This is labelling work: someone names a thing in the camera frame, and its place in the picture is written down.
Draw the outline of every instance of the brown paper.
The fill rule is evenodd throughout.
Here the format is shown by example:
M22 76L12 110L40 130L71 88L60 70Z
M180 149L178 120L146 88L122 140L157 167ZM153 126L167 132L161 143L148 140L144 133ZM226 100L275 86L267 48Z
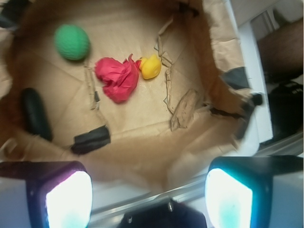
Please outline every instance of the brown paper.
M236 36L221 0L205 0L204 11L199 0L189 4L198 16L191 10L179 13L175 0L37 0L7 50L5 64L13 84L0 101L0 144L13 138L18 145L12 153L21 160L78 160L95 180L125 179L154 190L183 184L215 156L235 149L238 120L212 116L206 103L241 112L244 96L219 78L220 72L242 65ZM210 34L204 12L209 19L220 16ZM122 104L105 96L103 83L94 77L91 83L100 102L99 109L91 110L84 63L64 60L54 48L54 32L63 23L79 25L88 33L87 67L103 57L123 61L130 53L134 59L158 53L166 64L156 78L140 77ZM37 89L44 101L52 143L24 131L19 95L25 87ZM191 111L186 129L172 132L172 113L190 89L199 94L197 109ZM110 129L110 144L80 157L66 149L75 135L104 124Z
M198 92L190 89L180 100L177 105L173 117L171 118L171 130L175 131L178 128L187 128L193 113L196 109L196 104L200 98Z

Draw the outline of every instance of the red crumpled fabric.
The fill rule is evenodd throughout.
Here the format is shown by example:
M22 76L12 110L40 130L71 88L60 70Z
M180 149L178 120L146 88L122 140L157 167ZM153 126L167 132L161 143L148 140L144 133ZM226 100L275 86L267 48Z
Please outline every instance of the red crumpled fabric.
M136 88L139 68L131 54L123 63L108 57L100 59L95 64L95 73L105 83L104 93L114 102L120 103L128 100Z

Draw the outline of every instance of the green ball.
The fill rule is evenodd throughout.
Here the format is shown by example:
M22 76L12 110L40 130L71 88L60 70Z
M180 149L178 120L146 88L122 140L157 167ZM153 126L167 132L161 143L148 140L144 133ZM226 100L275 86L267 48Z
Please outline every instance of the green ball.
M89 52L90 40L76 25L62 25L55 32L55 46L60 55L69 60L81 60Z

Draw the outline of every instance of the yellow rubber duck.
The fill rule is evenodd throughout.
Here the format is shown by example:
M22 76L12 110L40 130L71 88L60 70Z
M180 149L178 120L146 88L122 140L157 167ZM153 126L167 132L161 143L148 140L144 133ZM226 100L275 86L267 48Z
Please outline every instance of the yellow rubber duck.
M141 58L139 69L142 71L142 77L144 79L150 79L156 77L162 67L161 61L157 58L156 54L153 54L150 58Z

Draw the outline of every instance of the torn cardboard edge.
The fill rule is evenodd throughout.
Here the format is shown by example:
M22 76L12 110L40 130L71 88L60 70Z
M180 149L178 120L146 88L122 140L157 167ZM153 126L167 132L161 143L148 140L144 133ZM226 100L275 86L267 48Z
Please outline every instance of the torn cardboard edge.
M194 89L190 89L180 100L171 119L171 131L178 128L187 128L200 95Z
M99 109L99 95L96 90L95 82L93 79L93 69L88 66L88 61L86 60L84 63L85 68L85 81L88 88L89 98L90 98L90 109Z
M167 105L168 110L174 114L174 110L171 107L171 67L166 70L166 89L167 97L164 99L164 103Z
M158 32L157 43L154 46L154 49L158 51L158 56L161 58L161 63L166 67L171 67L173 62L170 58L168 52L164 52L162 48L162 34L167 30L167 28L173 23L173 15L168 19L164 26Z

